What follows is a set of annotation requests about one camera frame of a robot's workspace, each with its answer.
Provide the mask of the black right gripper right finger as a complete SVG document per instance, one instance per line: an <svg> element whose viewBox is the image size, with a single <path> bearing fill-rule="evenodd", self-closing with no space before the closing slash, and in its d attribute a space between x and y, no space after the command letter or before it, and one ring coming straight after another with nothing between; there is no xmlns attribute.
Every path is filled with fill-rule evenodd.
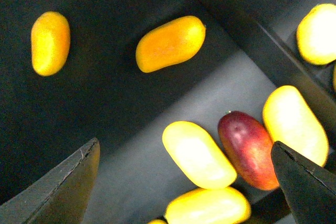
<svg viewBox="0 0 336 224"><path fill-rule="evenodd" d="M273 144L271 160L296 223L335 223L335 174L281 141Z"/></svg>

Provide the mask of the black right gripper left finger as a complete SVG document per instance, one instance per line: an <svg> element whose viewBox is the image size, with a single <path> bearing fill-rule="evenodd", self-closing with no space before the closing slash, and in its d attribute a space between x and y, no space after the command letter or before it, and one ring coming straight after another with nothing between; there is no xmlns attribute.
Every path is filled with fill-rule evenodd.
<svg viewBox="0 0 336 224"><path fill-rule="evenodd" d="M81 223L95 184L100 144L91 139L1 205L1 223Z"/></svg>

